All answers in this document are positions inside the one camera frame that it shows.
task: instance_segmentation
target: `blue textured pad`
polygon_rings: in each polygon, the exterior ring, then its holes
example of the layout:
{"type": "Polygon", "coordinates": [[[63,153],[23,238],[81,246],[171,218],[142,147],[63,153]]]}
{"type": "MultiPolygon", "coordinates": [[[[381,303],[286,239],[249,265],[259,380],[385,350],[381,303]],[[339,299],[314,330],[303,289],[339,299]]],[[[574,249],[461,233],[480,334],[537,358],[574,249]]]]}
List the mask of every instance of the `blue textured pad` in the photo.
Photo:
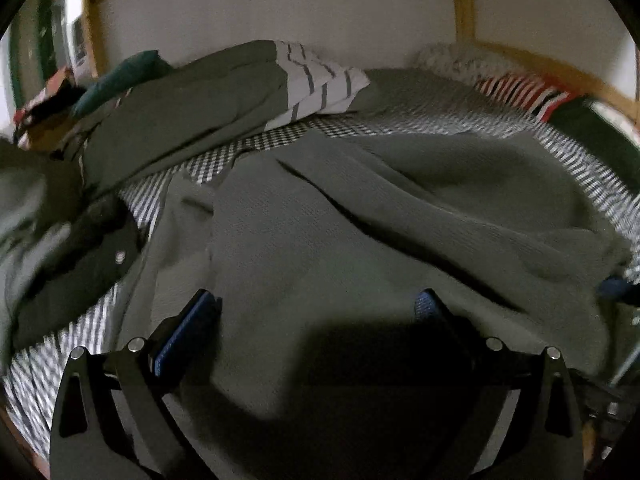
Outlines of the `blue textured pad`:
{"type": "Polygon", "coordinates": [[[191,359],[214,335],[222,314],[222,299],[216,298],[208,290],[199,290],[190,303],[193,306],[154,361],[154,375],[161,381],[185,370],[191,359]]]}

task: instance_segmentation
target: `red and white striped cloth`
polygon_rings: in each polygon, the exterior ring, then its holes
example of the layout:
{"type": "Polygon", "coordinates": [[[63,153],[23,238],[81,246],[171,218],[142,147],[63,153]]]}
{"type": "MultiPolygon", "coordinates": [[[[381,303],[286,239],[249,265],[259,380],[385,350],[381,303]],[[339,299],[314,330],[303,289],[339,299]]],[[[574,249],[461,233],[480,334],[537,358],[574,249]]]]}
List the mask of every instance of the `red and white striped cloth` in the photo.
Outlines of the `red and white striped cloth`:
{"type": "Polygon", "coordinates": [[[492,77],[479,81],[475,88],[494,101],[521,108],[543,123],[561,104],[578,97],[537,74],[492,77]]]}

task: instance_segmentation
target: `silver screw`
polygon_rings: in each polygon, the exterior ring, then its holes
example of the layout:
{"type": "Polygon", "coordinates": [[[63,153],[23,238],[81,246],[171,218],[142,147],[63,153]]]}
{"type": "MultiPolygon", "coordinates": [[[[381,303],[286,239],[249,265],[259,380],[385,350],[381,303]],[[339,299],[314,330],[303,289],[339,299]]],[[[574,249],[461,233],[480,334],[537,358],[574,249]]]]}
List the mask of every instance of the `silver screw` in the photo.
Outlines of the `silver screw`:
{"type": "Polygon", "coordinates": [[[550,346],[546,349],[546,354],[551,357],[554,361],[558,360],[562,355],[560,351],[555,346],[550,346]]]}
{"type": "Polygon", "coordinates": [[[130,352],[140,352],[144,348],[144,346],[145,340],[141,337],[135,337],[131,341],[129,341],[127,348],[130,352]]]}
{"type": "Polygon", "coordinates": [[[504,348],[504,344],[497,337],[490,337],[485,341],[486,347],[492,352],[499,352],[504,348]]]}
{"type": "Polygon", "coordinates": [[[69,354],[69,357],[71,357],[75,361],[76,359],[81,358],[83,354],[84,354],[84,348],[82,348],[81,346],[76,346],[71,351],[71,354],[69,354]]]}

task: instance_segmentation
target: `bed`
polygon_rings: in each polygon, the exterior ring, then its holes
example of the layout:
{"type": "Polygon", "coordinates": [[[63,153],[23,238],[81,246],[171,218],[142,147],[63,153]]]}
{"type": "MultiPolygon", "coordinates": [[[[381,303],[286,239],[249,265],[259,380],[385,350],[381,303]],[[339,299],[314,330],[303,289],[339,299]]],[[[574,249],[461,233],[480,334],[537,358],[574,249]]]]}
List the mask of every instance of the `bed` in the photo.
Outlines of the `bed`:
{"type": "MultiPolygon", "coordinates": [[[[640,196],[631,195],[617,176],[578,142],[520,110],[491,102],[472,87],[422,70],[373,70],[368,74],[385,96],[383,112],[312,116],[201,153],[171,169],[127,184],[119,195],[129,205],[138,224],[150,234],[156,224],[159,194],[172,174],[186,171],[198,182],[208,182],[239,150],[271,150],[284,146],[310,128],[317,128],[329,137],[386,136],[401,132],[453,135],[469,131],[481,136],[509,137],[531,129],[537,140],[578,181],[596,208],[630,241],[633,259],[625,276],[640,282],[640,196]]],[[[85,346],[92,353],[105,349],[106,323],[117,296],[118,285],[77,322],[12,359],[4,378],[8,411],[28,443],[44,457],[49,453],[49,429],[66,359],[75,346],[85,346]]]]}

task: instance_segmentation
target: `gray garment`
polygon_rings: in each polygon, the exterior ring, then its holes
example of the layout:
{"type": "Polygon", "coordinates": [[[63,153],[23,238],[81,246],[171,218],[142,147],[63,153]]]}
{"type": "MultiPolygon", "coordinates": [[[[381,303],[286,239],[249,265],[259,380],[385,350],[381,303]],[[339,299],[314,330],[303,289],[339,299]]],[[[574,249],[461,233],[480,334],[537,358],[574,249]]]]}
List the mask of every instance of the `gray garment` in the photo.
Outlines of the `gray garment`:
{"type": "Polygon", "coordinates": [[[352,360],[354,339],[376,347],[376,334],[410,326],[431,287],[483,335],[519,351],[558,346],[594,373],[609,349],[594,290],[626,259],[527,134],[309,132],[210,185],[171,181],[110,339],[148,336],[207,288],[223,298],[220,333],[169,406],[220,478],[405,478],[444,435],[433,406],[453,406],[431,390],[423,402],[420,388],[350,382],[370,365],[366,352],[352,360]],[[336,364],[337,387],[326,380],[336,364]]]}

